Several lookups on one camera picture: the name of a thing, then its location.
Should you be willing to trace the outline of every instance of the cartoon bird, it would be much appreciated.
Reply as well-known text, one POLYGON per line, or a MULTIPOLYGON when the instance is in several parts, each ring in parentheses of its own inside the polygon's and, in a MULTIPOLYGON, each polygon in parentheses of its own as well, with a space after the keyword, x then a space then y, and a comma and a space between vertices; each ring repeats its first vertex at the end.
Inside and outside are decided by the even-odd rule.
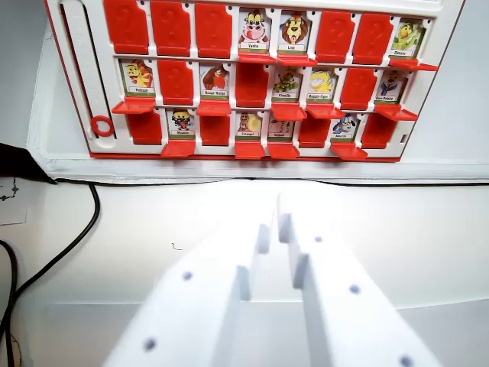
POLYGON ((339 122, 333 127, 334 134, 349 133, 356 126, 356 122, 353 121, 350 115, 346 115, 341 118, 339 122))
POLYGON ((173 120, 173 123, 180 131, 181 130, 188 131, 189 126, 192 125, 192 122, 190 122, 190 114, 185 109, 176 109, 173 112, 173 116, 171 117, 171 119, 173 120))
POLYGON ((285 74, 282 76, 278 74, 280 81, 274 86, 275 92, 287 92, 289 90, 298 88, 298 82, 294 81, 295 75, 296 70, 292 68, 286 69, 285 74))
POLYGON ((245 25, 238 41, 239 44, 244 41, 262 44, 268 42, 268 37, 265 35, 264 16, 260 14, 258 9, 253 10, 252 13, 248 13, 244 21, 245 25))
POLYGON ((202 79, 204 87, 207 90, 214 88, 224 89, 226 87, 226 75, 228 75, 228 72, 224 69, 222 64, 218 67, 213 67, 202 79))
POLYGON ((405 23, 394 38, 392 48, 394 50, 407 50, 418 43, 421 27, 414 23, 405 23))
POLYGON ((142 60, 133 60, 126 66, 129 78, 134 84, 145 88, 151 87, 153 83, 153 70, 144 65, 142 60))
POLYGON ((289 19, 280 25, 282 38, 288 44, 297 44, 302 41, 309 31, 306 19, 300 16, 300 13, 294 13, 289 19))
POLYGON ((309 85, 315 93, 328 94, 333 90, 331 74, 326 70, 313 71, 309 85))
POLYGON ((387 79, 387 83, 382 82, 381 84, 382 96, 386 96, 388 92, 397 88, 397 78, 399 78, 399 72, 397 70, 392 70, 389 74, 389 79, 387 79))

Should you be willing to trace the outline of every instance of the white surface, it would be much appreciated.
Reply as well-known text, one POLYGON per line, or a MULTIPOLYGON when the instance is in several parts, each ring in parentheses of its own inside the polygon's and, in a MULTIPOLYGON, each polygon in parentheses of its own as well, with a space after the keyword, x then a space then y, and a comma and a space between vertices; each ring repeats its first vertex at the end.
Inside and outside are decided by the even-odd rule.
MULTIPOLYGON (((66 71, 68 77, 71 81, 71 86, 73 89, 73 94, 76 100, 76 104, 79 110, 79 116, 81 118, 81 122, 83 125, 83 130, 86 133, 86 140, 88 145, 90 146, 90 151, 93 153, 126 153, 126 154, 160 154, 163 150, 164 145, 168 142, 168 128, 165 122, 165 118, 163 117, 161 120, 161 128, 162 128, 162 142, 160 145, 135 145, 133 139, 131 137, 131 133, 128 129, 127 117, 121 114, 109 114, 107 110, 107 105, 105 104, 105 100, 103 98, 103 91, 105 90, 105 96, 108 103, 108 109, 115 108, 120 102, 125 99, 125 92, 121 83, 120 69, 118 65, 118 58, 134 58, 134 55, 122 55, 115 54, 114 46, 110 40, 108 35, 108 28, 105 20, 105 12, 103 8, 103 3, 99 0, 84 0, 83 5, 86 7, 86 14, 88 19, 84 17, 84 13, 82 12, 82 3, 79 0, 62 0, 61 4, 63 5, 66 12, 66 22, 70 27, 71 39, 73 40, 73 47, 76 53, 76 59, 78 63, 75 63, 73 59, 73 54, 71 51, 70 40, 68 38, 68 33, 64 27, 64 20, 59 10, 60 0, 48 0, 47 4, 50 9, 51 18, 53 20, 53 26, 57 34, 57 40, 60 45, 61 52, 63 54, 63 61, 66 67, 66 71), (93 37, 93 45, 94 50, 87 47, 91 46, 91 38, 90 31, 92 29, 93 37), (99 62, 99 68, 95 65, 95 54, 97 56, 97 60, 99 62), (81 74, 81 78, 83 80, 83 85, 85 86, 85 90, 88 93, 88 98, 84 96, 82 91, 82 87, 79 80, 78 70, 81 74), (96 137, 92 133, 92 129, 90 127, 90 120, 93 116, 101 114, 103 116, 109 117, 114 124, 115 134, 109 137, 96 137)), ((259 6, 264 6, 267 2, 255 2, 250 1, 246 2, 246 5, 257 3, 259 6)), ((265 8, 269 18, 271 19, 271 32, 270 32, 270 55, 276 56, 277 50, 277 39, 279 34, 279 26, 280 26, 280 14, 282 11, 286 11, 287 8, 281 8, 282 6, 287 6, 282 2, 271 2, 274 7, 274 13, 271 13, 270 8, 265 8)), ((151 24, 151 3, 144 2, 140 4, 136 3, 140 9, 145 11, 146 19, 147 19, 147 30, 149 34, 152 34, 152 24, 151 24)), ((219 62, 224 62, 226 65, 226 69, 229 71, 229 103, 231 108, 233 109, 233 113, 231 114, 231 122, 232 126, 234 126, 235 121, 235 109, 236 107, 236 99, 235 99, 235 70, 236 70, 236 61, 238 60, 238 16, 239 16, 239 6, 229 3, 230 6, 225 8, 226 11, 232 15, 232 45, 230 50, 230 59, 222 59, 218 60, 219 62)), ((451 34, 455 20, 460 12, 462 1, 452 1, 452 2, 412 2, 410 0, 391 0, 388 4, 376 1, 362 1, 362 2, 350 2, 348 5, 345 5, 344 2, 339 0, 332 0, 328 3, 328 6, 325 7, 323 4, 316 2, 314 5, 310 5, 308 8, 307 4, 301 3, 301 6, 304 6, 303 11, 306 12, 306 17, 312 21, 312 27, 309 30, 309 46, 308 46, 308 54, 309 57, 315 58, 315 48, 316 48, 316 38, 317 32, 319 29, 319 22, 321 18, 321 10, 322 8, 343 8, 349 11, 379 11, 387 14, 393 14, 399 12, 400 8, 402 9, 400 12, 402 16, 409 17, 413 16, 416 18, 423 18, 425 22, 423 23, 424 28, 426 29, 426 35, 423 38, 423 44, 419 50, 419 61, 420 63, 429 63, 433 65, 439 65, 440 60, 442 59, 443 52, 446 48, 446 44, 449 40, 449 35, 451 34)), ((194 7, 185 8, 191 14, 191 18, 195 17, 194 7)), ((393 31, 390 36, 389 45, 392 44, 392 41, 396 35, 397 25, 400 21, 400 16, 391 17, 390 23, 393 25, 393 31)), ((191 26, 191 33, 193 35, 191 38, 195 38, 195 27, 191 26)), ((368 103, 368 109, 362 112, 373 112, 374 110, 374 98, 375 91, 377 91, 378 85, 381 81, 382 70, 379 68, 387 67, 390 61, 388 56, 390 48, 386 49, 385 55, 383 57, 383 61, 378 66, 368 65, 371 69, 375 69, 374 75, 377 77, 377 83, 375 88, 373 89, 372 96, 370 102, 368 103)), ((196 50, 191 49, 190 53, 195 55, 196 50)), ((157 55, 157 47, 154 43, 153 37, 149 37, 149 46, 148 46, 148 55, 146 55, 146 59, 149 59, 148 62, 152 60, 158 59, 182 59, 182 60, 191 60, 193 62, 192 69, 194 75, 194 84, 195 79, 199 75, 196 73, 196 69, 199 67, 199 62, 201 61, 209 61, 210 59, 203 58, 185 58, 185 57, 166 57, 157 55)), ((351 53, 348 57, 348 62, 351 62, 351 53)), ((274 74, 274 65, 270 65, 270 78, 274 74)), ((348 64, 339 65, 344 68, 344 73, 346 73, 345 66, 348 64)), ((158 85, 158 67, 152 67, 154 71, 154 88, 155 88, 155 101, 158 107, 158 110, 154 110, 160 116, 166 115, 166 107, 175 108, 175 107, 183 107, 183 108, 194 108, 198 107, 200 102, 200 90, 199 88, 194 88, 194 98, 192 106, 170 106, 164 104, 163 96, 161 95, 160 86, 158 85)), ((307 94, 307 85, 308 78, 305 74, 310 73, 310 67, 298 68, 299 72, 303 74, 302 84, 300 92, 300 105, 301 107, 306 107, 306 94, 307 94)), ((426 98, 426 94, 428 93, 429 86, 432 83, 434 73, 427 72, 418 72, 414 73, 413 77, 410 78, 409 85, 406 86, 406 93, 404 93, 402 98, 402 105, 408 111, 418 114, 421 106, 423 104, 424 99, 426 98)), ((272 82, 269 81, 269 90, 267 93, 267 100, 265 103, 265 107, 262 109, 269 109, 271 106, 271 88, 272 82)), ((338 84, 335 92, 335 103, 338 105, 340 100, 340 95, 342 94, 342 83, 338 84)), ((199 116, 194 116, 194 121, 196 123, 196 152, 195 154, 203 154, 203 155, 234 155, 234 143, 235 143, 235 130, 232 128, 230 130, 229 136, 229 144, 228 146, 216 147, 204 145, 202 143, 202 138, 200 135, 199 129, 199 116)), ((335 125, 338 121, 333 120, 332 125, 335 125)), ((268 119, 263 120, 263 129, 268 130, 268 119)), ((325 144, 324 148, 300 148, 299 147, 299 130, 300 130, 301 122, 296 122, 295 124, 295 133, 293 135, 293 144, 299 150, 300 156, 302 157, 337 157, 337 155, 331 150, 331 145, 329 140, 332 135, 329 136, 325 144)), ((358 129, 357 138, 355 139, 356 145, 361 148, 361 133, 363 132, 364 124, 358 129)), ((395 126, 393 136, 385 149, 366 149, 368 156, 370 158, 398 158, 405 148, 405 139, 403 140, 404 135, 410 134, 413 128, 413 122, 409 121, 401 121, 398 122, 395 126)), ((266 139, 262 136, 262 144, 266 145, 266 139)))
MULTIPOLYGON (((0 226, 0 238, 19 256, 20 282, 72 241, 93 211, 85 185, 28 186, 27 222, 0 226)), ((396 308, 489 298, 488 187, 356 188, 284 180, 98 187, 102 213, 96 230, 20 304, 14 332, 24 354, 36 367, 100 365, 134 313, 131 304, 142 302, 166 268, 239 203, 272 200, 280 190, 321 208, 316 215, 324 218, 328 240, 351 248, 396 308), (174 250, 172 243, 183 250, 174 250)), ((279 281, 289 276, 286 259, 287 249, 277 243, 270 256, 260 259, 254 307, 267 300, 299 300, 298 291, 279 281)), ((0 309, 9 281, 8 257, 2 254, 0 309)), ((403 315, 412 316, 406 319, 427 336, 428 346, 445 365, 484 365, 489 358, 481 345, 489 328, 487 301, 440 307, 405 310, 403 315)), ((267 317, 266 310, 247 312, 267 317)), ((241 337, 257 338, 260 332, 241 337)), ((284 335, 280 329, 262 333, 284 335)), ((280 347, 283 340, 273 345, 280 347)), ((283 357, 299 358, 293 354, 290 350, 283 357)), ((248 361, 255 356, 243 349, 245 355, 248 361)))
POLYGON ((43 34, 44 2, 3 0, 0 11, 0 143, 26 148, 43 34))

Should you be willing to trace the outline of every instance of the black cable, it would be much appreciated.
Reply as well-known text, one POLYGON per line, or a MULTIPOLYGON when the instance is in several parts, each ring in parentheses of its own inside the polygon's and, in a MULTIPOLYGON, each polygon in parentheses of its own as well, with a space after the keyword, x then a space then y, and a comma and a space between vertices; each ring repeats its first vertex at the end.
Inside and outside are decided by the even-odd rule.
MULTIPOLYGON (((83 237, 86 236, 86 234, 90 231, 90 229, 95 225, 97 219, 99 218, 100 214, 100 199, 99 195, 97 194, 97 190, 95 188, 95 185, 93 183, 89 183, 89 188, 90 192, 92 193, 93 196, 93 201, 95 203, 95 210, 93 212, 93 216, 90 219, 89 224, 85 227, 85 229, 62 251, 60 252, 55 258, 53 258, 51 261, 49 261, 41 270, 39 270, 38 273, 36 273, 32 278, 27 280, 25 283, 23 283, 19 289, 17 289, 14 293, 12 293, 11 289, 11 297, 9 298, 8 305, 7 305, 7 310, 5 311, 5 314, 2 318, 2 322, 0 323, 0 343, 2 342, 2 337, 4 333, 7 333, 10 335, 10 321, 11 321, 11 315, 12 311, 15 307, 15 303, 17 300, 20 298, 20 296, 39 278, 41 278, 44 274, 46 274, 55 264, 57 264, 62 258, 64 258, 71 250, 73 250, 76 245, 83 239, 83 237)), ((0 244, 6 245, 4 246, 5 248, 9 248, 11 250, 11 247, 7 245, 5 242, 0 241, 0 244)), ((18 270, 17 270, 17 259, 15 257, 15 253, 13 251, 9 252, 7 250, 9 256, 12 253, 13 257, 15 259, 15 262, 12 262, 12 279, 15 278, 15 282, 17 282, 17 276, 18 276, 18 270)), ((13 352, 12 345, 11 345, 11 340, 10 338, 6 338, 7 341, 7 346, 10 344, 10 350, 13 352)), ((13 357, 12 361, 8 361, 8 367, 15 367, 13 363, 13 357)))
MULTIPOLYGON (((14 249, 5 241, 0 239, 0 245, 7 251, 8 257, 10 258, 10 267, 11 267, 11 283, 10 283, 10 293, 8 295, 8 303, 7 308, 5 309, 5 314, 2 318, 2 321, 5 320, 7 316, 8 310, 13 308, 14 299, 15 299, 15 290, 17 289, 17 277, 18 277, 18 265, 17 265, 17 257, 15 256, 14 249)), ((5 332, 7 335, 10 335, 10 326, 6 328, 5 332)), ((7 338, 7 343, 5 344, 7 347, 7 363, 8 367, 15 366, 14 361, 14 350, 12 348, 12 343, 10 338, 7 338)))

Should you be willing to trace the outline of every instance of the cartoon character picture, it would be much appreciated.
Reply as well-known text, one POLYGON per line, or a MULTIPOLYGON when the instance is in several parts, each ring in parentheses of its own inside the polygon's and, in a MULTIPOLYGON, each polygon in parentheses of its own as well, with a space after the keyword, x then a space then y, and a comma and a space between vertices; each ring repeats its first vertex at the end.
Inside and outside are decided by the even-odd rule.
POLYGON ((294 121, 278 121, 276 119, 270 119, 270 124, 268 126, 268 140, 291 141, 294 124, 294 121))
POLYGON ((297 101, 302 74, 296 68, 276 68, 272 101, 297 101))
POLYGON ((170 139, 195 139, 193 116, 187 109, 167 110, 170 139))
POLYGON ((185 109, 176 109, 173 112, 171 119, 180 131, 189 131, 189 127, 193 125, 193 123, 190 122, 190 114, 185 109))
POLYGON ((375 96, 375 103, 398 103, 406 85, 406 78, 399 70, 386 70, 375 96))
POLYGON ((358 125, 356 118, 346 115, 333 126, 331 141, 354 141, 358 125))
POLYGON ((153 70, 144 60, 119 60, 125 94, 154 96, 153 70))
POLYGON ((222 64, 200 65, 201 97, 207 99, 229 98, 229 72, 222 64))
POLYGON ((241 33, 238 48, 246 52, 267 52, 270 38, 270 22, 264 9, 245 9, 239 13, 241 33))
POLYGON ((425 30, 416 19, 401 19, 389 55, 407 59, 416 57, 425 30))
POLYGON ((280 16, 279 53, 305 54, 310 25, 311 22, 301 12, 283 12, 280 16))
POLYGON ((238 117, 237 140, 260 140, 262 118, 251 112, 242 112, 238 117))
POLYGON ((313 69, 309 80, 307 102, 331 102, 338 77, 329 70, 313 69))

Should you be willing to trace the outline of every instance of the white plastic frame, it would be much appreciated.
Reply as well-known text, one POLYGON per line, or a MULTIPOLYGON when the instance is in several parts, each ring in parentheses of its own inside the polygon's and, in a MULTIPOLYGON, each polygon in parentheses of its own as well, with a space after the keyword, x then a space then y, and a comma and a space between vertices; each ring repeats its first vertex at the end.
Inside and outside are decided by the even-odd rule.
MULTIPOLYGON (((238 58, 238 48, 237 48, 237 35, 239 33, 238 29, 238 14, 240 7, 254 7, 264 8, 266 15, 271 19, 270 30, 270 55, 272 57, 276 56, 277 50, 277 38, 278 38, 278 27, 280 23, 280 13, 282 10, 305 10, 307 11, 307 17, 311 19, 313 25, 311 27, 311 33, 309 36, 308 43, 308 56, 309 58, 315 58, 315 47, 317 40, 317 31, 319 29, 319 22, 321 19, 321 11, 324 9, 343 9, 349 10, 355 14, 352 19, 355 23, 354 35, 350 45, 350 52, 347 55, 345 64, 320 64, 328 67, 338 67, 342 68, 342 71, 347 70, 347 66, 354 67, 373 67, 378 69, 378 73, 381 74, 382 70, 388 67, 389 57, 388 51, 390 49, 390 44, 395 36, 397 25, 401 18, 421 18, 423 19, 423 26, 426 28, 426 33, 423 38, 423 44, 418 53, 418 60, 420 63, 428 63, 433 65, 439 65, 442 58, 443 52, 445 50, 446 44, 448 43, 449 36, 454 27, 458 13, 463 0, 457 0, 453 2, 447 2, 442 0, 437 1, 413 1, 413 0, 332 0, 327 5, 319 0, 301 2, 300 7, 296 6, 296 3, 292 0, 277 1, 277 0, 266 0, 263 2, 223 2, 226 5, 232 6, 232 10, 226 10, 229 14, 233 16, 232 29, 234 36, 232 38, 232 48, 231 48, 231 58, 229 60, 224 59, 205 59, 206 61, 219 61, 231 63, 232 68, 235 69, 235 62, 238 58), (393 33, 391 35, 390 43, 387 48, 386 54, 384 55, 383 63, 381 65, 352 65, 352 50, 354 47, 355 37, 358 30, 359 22, 361 21, 361 14, 364 12, 383 12, 390 14, 393 19, 391 23, 393 24, 393 33)), ((138 6, 144 9, 147 13, 147 26, 148 33, 150 35, 150 45, 148 55, 140 55, 137 58, 150 58, 155 62, 159 59, 176 59, 176 60, 186 60, 187 62, 192 61, 193 65, 189 66, 198 67, 199 59, 197 57, 197 49, 195 42, 195 3, 194 2, 183 2, 182 4, 189 4, 188 8, 183 6, 183 9, 190 14, 190 26, 191 26, 191 48, 190 57, 167 57, 156 55, 156 44, 153 39, 152 24, 151 24, 151 12, 149 11, 151 2, 145 1, 144 5, 138 2, 138 6)), ((116 115, 110 113, 107 117, 111 118, 113 125, 115 127, 116 137, 110 136, 107 138, 96 137, 90 127, 91 115, 105 114, 107 105, 109 109, 114 108, 120 101, 123 100, 124 96, 121 94, 120 83, 121 77, 118 71, 117 58, 134 58, 135 55, 127 54, 115 54, 114 47, 108 36, 108 29, 105 23, 105 13, 103 9, 102 0, 47 0, 48 11, 53 22, 53 27, 57 35, 57 40, 60 45, 60 51, 63 56, 63 63, 66 67, 66 72, 70 80, 70 85, 73 90, 74 99, 79 111, 80 120, 82 122, 83 131, 86 134, 89 149, 92 153, 124 153, 124 154, 160 154, 164 145, 167 143, 165 138, 165 130, 163 132, 163 141, 161 145, 134 145, 132 137, 128 130, 128 125, 124 115, 116 115), (68 33, 64 27, 63 16, 60 11, 60 4, 63 5, 65 9, 66 19, 68 20, 68 25, 70 27, 71 41, 73 42, 73 47, 75 50, 76 58, 78 59, 78 66, 80 70, 80 75, 78 74, 76 61, 71 53, 70 39, 68 33), (88 15, 89 24, 86 22, 85 18, 82 16, 83 5, 86 7, 86 13, 88 15), (89 29, 92 30, 93 44, 95 50, 90 50, 91 40, 89 29), (93 61, 96 57, 98 61, 98 66, 94 65, 93 61), (83 92, 83 86, 87 91, 87 96, 89 96, 89 103, 87 104, 83 92), (107 103, 105 109, 103 103, 100 101, 104 100, 101 98, 101 91, 105 91, 105 97, 107 103)), ((270 74, 273 75, 274 68, 271 66, 270 74)), ((157 70, 155 70, 155 89, 157 91, 157 105, 160 108, 166 107, 163 104, 163 99, 159 91, 157 70)), ((403 95, 401 103, 403 107, 413 113, 418 114, 423 101, 428 93, 429 86, 431 85, 432 79, 435 76, 434 73, 430 72, 415 72, 410 84, 406 86, 406 91, 403 95)), ((335 106, 338 105, 338 97, 341 95, 341 86, 339 85, 341 78, 338 79, 338 85, 335 92, 335 106)), ((377 78, 377 85, 374 90, 374 94, 377 91, 378 83, 380 78, 377 78)), ((230 75, 230 103, 233 109, 249 109, 249 108, 235 108, 235 94, 234 91, 235 78, 230 75)), ((195 94, 199 93, 199 88, 194 88, 195 94)), ((305 93, 301 92, 300 105, 305 105, 305 93)), ((373 111, 372 96, 371 102, 369 103, 369 108, 366 112, 373 111)), ((196 108, 199 103, 199 96, 194 96, 192 106, 181 106, 183 108, 196 108)), ((267 101, 264 109, 268 110, 270 108, 270 93, 267 95, 267 101)), ((404 135, 409 135, 414 123, 413 122, 398 122, 397 127, 394 130, 393 137, 390 143, 387 145, 386 149, 369 149, 368 157, 370 158, 398 158, 403 151, 405 142, 401 143, 400 140, 404 135)), ((296 124, 296 131, 294 132, 294 144, 298 146, 298 134, 300 129, 300 123, 296 124)), ((209 154, 209 155, 234 155, 234 132, 230 128, 230 145, 229 147, 202 147, 202 149, 196 149, 197 154, 209 154)), ((303 157, 330 157, 334 156, 332 152, 317 151, 318 155, 315 154, 316 151, 311 148, 300 148, 300 155, 303 157)))

